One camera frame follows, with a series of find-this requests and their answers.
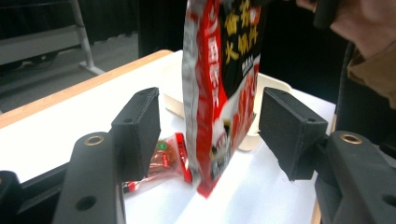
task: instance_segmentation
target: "gray floor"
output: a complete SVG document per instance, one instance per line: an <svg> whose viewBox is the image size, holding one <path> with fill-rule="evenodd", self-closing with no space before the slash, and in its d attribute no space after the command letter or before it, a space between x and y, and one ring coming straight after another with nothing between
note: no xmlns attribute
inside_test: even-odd
<svg viewBox="0 0 396 224"><path fill-rule="evenodd" d="M95 42L91 50L95 66L110 71L138 58L137 34ZM59 53L51 62L38 66L26 64L3 74L0 76L0 110L5 113L94 77L78 66L83 61L81 49L70 49Z"/></svg>

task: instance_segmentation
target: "human hand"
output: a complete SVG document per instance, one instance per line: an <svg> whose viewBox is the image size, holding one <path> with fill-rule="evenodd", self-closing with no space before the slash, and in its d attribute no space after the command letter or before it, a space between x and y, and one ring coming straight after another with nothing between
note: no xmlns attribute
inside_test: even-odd
<svg viewBox="0 0 396 224"><path fill-rule="evenodd" d="M296 0L296 4L316 10L316 2ZM339 0L331 28L369 59L396 41L396 1Z"/></svg>

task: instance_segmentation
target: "person's sleeve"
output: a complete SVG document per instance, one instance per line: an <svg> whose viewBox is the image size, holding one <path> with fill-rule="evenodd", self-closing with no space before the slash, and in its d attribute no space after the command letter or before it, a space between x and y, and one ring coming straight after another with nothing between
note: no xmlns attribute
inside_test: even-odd
<svg viewBox="0 0 396 224"><path fill-rule="evenodd" d="M351 79L387 97L396 109L396 43L367 61L356 50L347 70Z"/></svg>

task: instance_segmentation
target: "table edge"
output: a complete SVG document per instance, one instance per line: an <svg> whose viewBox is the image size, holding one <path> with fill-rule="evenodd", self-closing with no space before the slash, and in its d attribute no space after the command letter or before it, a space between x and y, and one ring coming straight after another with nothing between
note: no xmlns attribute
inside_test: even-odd
<svg viewBox="0 0 396 224"><path fill-rule="evenodd" d="M13 124L21 119L25 119L29 116L32 116L33 114L38 113L44 109L47 109L53 105L57 105L60 102L63 102L67 99L70 99L76 95L83 93L84 91L93 89L103 83L108 82L111 79L120 77L130 71L133 71L143 65L158 60L171 53L173 53L173 51L168 49L162 49L156 51L148 56L137 59L131 63L127 63L123 66L108 71L102 75L90 78L74 86L66 88L62 91L57 91L51 95L33 101L32 103L29 103L27 105L22 105L18 108L10 110L0 115L0 129L5 128L8 125Z"/></svg>

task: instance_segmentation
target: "snack bag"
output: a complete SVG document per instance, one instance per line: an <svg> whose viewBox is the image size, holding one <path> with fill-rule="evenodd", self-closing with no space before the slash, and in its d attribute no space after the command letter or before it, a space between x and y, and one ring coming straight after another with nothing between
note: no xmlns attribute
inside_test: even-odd
<svg viewBox="0 0 396 224"><path fill-rule="evenodd" d="M128 181L122 184L123 192L151 189L173 177L184 177L191 182L188 158L183 133L175 133L157 142L148 168L148 176L140 181Z"/></svg>
<svg viewBox="0 0 396 224"><path fill-rule="evenodd" d="M208 197L246 136L264 26L249 0L189 0L182 61L186 146L193 183Z"/></svg>

